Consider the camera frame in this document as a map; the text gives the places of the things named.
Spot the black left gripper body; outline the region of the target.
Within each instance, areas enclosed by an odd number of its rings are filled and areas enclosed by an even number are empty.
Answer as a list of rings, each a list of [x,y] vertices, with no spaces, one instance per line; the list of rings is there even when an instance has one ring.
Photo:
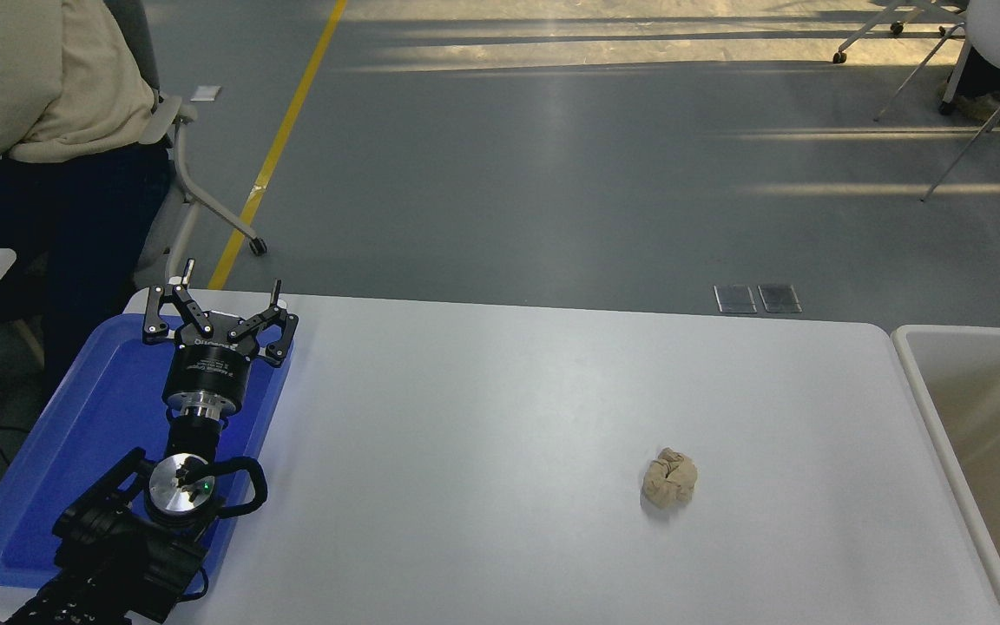
[[[245,404],[260,345],[253,335],[231,343],[229,333],[243,320],[238,316],[212,310],[207,320],[214,328],[209,338],[202,337],[191,323],[184,323],[175,334],[177,348],[161,393],[167,407],[180,409],[195,394],[219,397],[227,409]]]

